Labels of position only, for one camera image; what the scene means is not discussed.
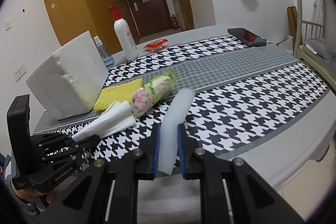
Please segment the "white foam sheet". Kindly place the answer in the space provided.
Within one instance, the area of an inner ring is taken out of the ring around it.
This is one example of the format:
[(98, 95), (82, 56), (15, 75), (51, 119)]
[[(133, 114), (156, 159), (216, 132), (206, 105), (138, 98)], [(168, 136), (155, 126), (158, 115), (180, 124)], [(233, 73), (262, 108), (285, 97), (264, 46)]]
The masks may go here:
[(178, 126), (183, 123), (195, 92), (182, 88), (171, 101), (160, 127), (158, 171), (171, 175), (178, 151)]

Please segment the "green floral tissue pack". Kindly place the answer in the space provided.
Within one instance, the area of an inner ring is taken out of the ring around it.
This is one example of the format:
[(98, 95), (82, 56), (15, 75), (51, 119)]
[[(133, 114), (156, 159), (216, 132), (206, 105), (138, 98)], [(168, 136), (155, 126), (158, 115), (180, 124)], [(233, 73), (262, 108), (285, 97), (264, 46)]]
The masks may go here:
[(175, 73), (168, 69), (137, 89), (130, 100), (133, 115), (137, 118), (143, 116), (158, 101), (166, 98), (173, 89), (175, 82)]

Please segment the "white tissue paper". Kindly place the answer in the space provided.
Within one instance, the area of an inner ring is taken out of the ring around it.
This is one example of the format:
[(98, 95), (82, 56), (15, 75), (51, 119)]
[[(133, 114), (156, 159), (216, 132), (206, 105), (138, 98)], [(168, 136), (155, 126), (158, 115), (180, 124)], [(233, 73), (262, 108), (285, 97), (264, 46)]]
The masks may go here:
[(100, 139), (113, 135), (136, 124), (129, 102), (115, 100), (97, 119), (72, 136), (74, 142), (93, 135)]

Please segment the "yellow foam fruit net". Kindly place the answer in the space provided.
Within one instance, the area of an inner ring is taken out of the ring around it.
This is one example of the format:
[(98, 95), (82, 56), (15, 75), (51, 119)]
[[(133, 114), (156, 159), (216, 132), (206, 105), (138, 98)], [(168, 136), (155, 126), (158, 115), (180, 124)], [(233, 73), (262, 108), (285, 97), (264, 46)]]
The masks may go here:
[(135, 79), (124, 84), (110, 86), (103, 89), (96, 103), (94, 111), (105, 111), (114, 101), (130, 101), (133, 93), (143, 86), (143, 78)]

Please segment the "white styrofoam box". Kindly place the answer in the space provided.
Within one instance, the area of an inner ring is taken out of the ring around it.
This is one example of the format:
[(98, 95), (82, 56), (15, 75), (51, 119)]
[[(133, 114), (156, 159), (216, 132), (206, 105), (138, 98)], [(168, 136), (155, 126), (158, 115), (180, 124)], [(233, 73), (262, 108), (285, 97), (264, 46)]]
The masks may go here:
[(108, 69), (89, 31), (52, 53), (26, 79), (30, 91), (57, 120), (85, 114), (108, 78)]

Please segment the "houndstooth table cloth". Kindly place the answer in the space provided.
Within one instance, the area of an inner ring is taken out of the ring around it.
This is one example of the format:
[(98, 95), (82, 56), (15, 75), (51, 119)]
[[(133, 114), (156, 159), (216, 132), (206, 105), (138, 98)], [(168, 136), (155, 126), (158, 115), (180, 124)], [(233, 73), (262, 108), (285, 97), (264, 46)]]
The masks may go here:
[(247, 47), (237, 38), (181, 44), (109, 70), (106, 87), (171, 69), (171, 91), (191, 88), (187, 134), (217, 156), (232, 157), (264, 143), (294, 124), (329, 92), (305, 64), (282, 48)]

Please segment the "red snack packet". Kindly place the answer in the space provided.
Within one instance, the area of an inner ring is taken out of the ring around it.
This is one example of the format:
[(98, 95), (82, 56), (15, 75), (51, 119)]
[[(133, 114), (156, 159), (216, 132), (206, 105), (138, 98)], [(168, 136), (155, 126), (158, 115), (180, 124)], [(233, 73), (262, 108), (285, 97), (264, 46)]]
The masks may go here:
[(146, 46), (144, 46), (143, 50), (145, 52), (157, 52), (167, 45), (168, 40), (167, 39), (160, 39), (153, 42), (148, 43)]

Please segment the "white red pump bottle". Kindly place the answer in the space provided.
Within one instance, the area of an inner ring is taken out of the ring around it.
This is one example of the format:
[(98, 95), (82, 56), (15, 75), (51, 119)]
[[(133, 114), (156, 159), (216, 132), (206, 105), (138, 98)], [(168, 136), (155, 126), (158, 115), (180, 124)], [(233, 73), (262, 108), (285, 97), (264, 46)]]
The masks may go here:
[(122, 17), (121, 12), (117, 10), (116, 5), (106, 8), (105, 11), (113, 12), (114, 31), (121, 44), (126, 59), (128, 61), (135, 60), (138, 57), (137, 46), (127, 21)]

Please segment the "red fire extinguisher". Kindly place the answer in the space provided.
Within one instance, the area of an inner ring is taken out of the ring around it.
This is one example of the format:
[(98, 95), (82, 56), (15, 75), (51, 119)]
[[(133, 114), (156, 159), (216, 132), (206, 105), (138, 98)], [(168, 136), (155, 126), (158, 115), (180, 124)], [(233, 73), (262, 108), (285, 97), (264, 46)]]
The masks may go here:
[(179, 30), (178, 19), (177, 19), (177, 16), (175, 14), (173, 14), (171, 16), (171, 23), (172, 23), (172, 27), (173, 27), (174, 30)]

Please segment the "black smartphone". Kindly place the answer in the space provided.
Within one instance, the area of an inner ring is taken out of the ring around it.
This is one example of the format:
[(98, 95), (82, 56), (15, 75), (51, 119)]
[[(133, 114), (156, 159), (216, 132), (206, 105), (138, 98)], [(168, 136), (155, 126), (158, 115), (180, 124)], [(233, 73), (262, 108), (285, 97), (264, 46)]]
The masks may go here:
[(246, 30), (245, 28), (229, 28), (228, 33), (240, 39), (248, 47), (262, 47), (267, 41), (260, 36)]

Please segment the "dark brown door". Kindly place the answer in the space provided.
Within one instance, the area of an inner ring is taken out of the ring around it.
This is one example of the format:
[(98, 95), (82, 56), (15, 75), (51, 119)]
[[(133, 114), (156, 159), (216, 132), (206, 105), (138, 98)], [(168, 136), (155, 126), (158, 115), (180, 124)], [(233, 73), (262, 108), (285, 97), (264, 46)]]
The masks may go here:
[(171, 16), (166, 0), (127, 1), (142, 38), (171, 29)]

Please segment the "metal bunk bed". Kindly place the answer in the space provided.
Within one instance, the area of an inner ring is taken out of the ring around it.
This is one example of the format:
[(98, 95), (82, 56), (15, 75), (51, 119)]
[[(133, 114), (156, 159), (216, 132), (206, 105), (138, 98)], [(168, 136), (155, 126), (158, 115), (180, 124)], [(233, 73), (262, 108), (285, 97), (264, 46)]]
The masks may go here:
[(293, 55), (335, 92), (335, 4), (333, 0), (297, 0)]

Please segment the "wooden sticks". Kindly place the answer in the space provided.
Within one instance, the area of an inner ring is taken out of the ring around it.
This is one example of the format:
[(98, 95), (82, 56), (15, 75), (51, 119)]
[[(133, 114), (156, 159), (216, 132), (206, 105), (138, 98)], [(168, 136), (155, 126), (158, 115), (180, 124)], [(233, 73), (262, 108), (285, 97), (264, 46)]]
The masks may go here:
[(290, 26), (290, 35), (293, 37), (292, 49), (294, 49), (297, 32), (297, 8), (295, 6), (287, 7), (288, 20)]

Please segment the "wall socket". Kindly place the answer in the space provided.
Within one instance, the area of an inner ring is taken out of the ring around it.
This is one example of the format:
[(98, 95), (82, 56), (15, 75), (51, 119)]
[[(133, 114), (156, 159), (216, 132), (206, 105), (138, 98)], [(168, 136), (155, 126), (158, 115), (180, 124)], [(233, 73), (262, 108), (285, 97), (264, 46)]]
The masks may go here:
[(17, 69), (14, 69), (12, 72), (13, 79), (15, 82), (18, 82), (25, 74), (27, 73), (27, 69), (24, 64), (19, 65)]

